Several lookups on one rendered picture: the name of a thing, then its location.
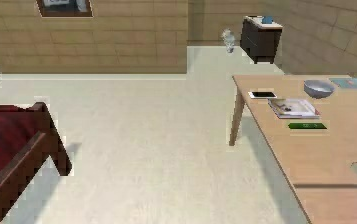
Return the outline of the light wooden table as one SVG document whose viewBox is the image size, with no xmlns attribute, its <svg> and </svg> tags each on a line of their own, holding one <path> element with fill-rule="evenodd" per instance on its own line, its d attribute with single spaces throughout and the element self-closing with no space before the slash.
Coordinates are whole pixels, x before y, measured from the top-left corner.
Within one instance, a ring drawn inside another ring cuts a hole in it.
<svg viewBox="0 0 357 224">
<path fill-rule="evenodd" d="M 306 80 L 327 75 L 235 75 L 235 109 L 229 144 L 234 145 L 247 107 L 309 224 L 357 224 L 357 89 L 336 88 L 325 99 L 309 99 Z M 291 130 L 265 100 L 251 91 L 272 91 L 279 98 L 309 99 L 324 130 Z"/>
</svg>

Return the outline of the dark nightstand white top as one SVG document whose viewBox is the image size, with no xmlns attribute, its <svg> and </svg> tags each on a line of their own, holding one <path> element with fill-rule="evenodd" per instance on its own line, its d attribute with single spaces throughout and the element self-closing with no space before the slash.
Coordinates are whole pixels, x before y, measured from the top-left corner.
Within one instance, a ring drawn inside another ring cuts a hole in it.
<svg viewBox="0 0 357 224">
<path fill-rule="evenodd" d="M 274 63 L 283 26 L 276 22 L 264 24 L 262 16 L 245 16 L 240 47 L 253 60 Z"/>
</svg>

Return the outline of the white bust statue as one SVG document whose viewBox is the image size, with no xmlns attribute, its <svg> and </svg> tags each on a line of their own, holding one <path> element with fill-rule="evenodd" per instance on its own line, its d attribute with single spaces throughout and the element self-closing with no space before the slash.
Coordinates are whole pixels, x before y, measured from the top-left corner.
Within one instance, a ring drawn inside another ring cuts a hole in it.
<svg viewBox="0 0 357 224">
<path fill-rule="evenodd" d="M 230 29 L 225 29 L 222 33 L 222 39 L 226 46 L 226 50 L 228 53 L 232 53 L 234 51 L 235 37 Z"/>
</svg>

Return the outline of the white black smartphone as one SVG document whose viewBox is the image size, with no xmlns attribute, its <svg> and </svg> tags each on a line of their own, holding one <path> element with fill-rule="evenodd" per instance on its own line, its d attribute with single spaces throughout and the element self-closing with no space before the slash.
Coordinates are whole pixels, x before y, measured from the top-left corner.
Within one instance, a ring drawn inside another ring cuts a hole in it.
<svg viewBox="0 0 357 224">
<path fill-rule="evenodd" d="M 262 92 L 262 91 L 255 91 L 255 92 L 248 92 L 248 95 L 251 99 L 275 99 L 277 96 L 273 92 Z"/>
</svg>

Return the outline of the teal flat book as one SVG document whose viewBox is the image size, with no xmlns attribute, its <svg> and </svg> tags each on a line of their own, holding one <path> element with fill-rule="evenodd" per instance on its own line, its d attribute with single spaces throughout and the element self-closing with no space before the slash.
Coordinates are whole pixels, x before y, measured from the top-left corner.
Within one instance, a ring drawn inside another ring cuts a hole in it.
<svg viewBox="0 0 357 224">
<path fill-rule="evenodd" d="M 357 89 L 357 78 L 330 78 L 340 88 Z"/>
</svg>

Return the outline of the dark brown bed red blanket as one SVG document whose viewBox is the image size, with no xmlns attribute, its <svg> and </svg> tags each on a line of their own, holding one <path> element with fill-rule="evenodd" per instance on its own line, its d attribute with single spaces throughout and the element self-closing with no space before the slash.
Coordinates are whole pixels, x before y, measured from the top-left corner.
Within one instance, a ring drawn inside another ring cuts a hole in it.
<svg viewBox="0 0 357 224">
<path fill-rule="evenodd" d="M 0 105 L 0 222 L 47 158 L 61 176 L 72 164 L 44 102 Z"/>
</svg>

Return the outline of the grey bowl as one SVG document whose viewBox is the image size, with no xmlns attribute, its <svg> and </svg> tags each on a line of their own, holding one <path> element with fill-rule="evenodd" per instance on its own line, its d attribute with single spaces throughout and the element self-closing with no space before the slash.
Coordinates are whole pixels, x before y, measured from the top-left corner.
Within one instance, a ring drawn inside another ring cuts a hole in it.
<svg viewBox="0 0 357 224">
<path fill-rule="evenodd" d="M 304 82 L 304 91 L 312 98 L 322 99 L 332 95 L 335 88 L 332 84 L 323 80 L 306 80 Z"/>
</svg>

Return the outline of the green flat card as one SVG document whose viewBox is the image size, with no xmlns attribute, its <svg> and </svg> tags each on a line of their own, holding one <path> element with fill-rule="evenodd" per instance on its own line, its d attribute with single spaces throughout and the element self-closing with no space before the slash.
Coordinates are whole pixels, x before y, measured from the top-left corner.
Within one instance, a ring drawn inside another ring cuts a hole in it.
<svg viewBox="0 0 357 224">
<path fill-rule="evenodd" d="M 324 130 L 327 129 L 327 127 L 323 123 L 289 123 L 288 127 L 290 129 L 297 129 L 297 130 L 302 130 L 302 129 L 317 129 L 317 130 Z"/>
</svg>

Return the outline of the brown framed wall picture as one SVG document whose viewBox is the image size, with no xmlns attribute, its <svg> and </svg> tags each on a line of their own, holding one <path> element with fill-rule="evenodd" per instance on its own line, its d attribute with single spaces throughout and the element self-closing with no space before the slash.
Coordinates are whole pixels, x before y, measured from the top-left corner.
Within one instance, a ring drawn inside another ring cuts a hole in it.
<svg viewBox="0 0 357 224">
<path fill-rule="evenodd" d="M 42 17 L 92 17 L 90 0 L 36 0 Z"/>
</svg>

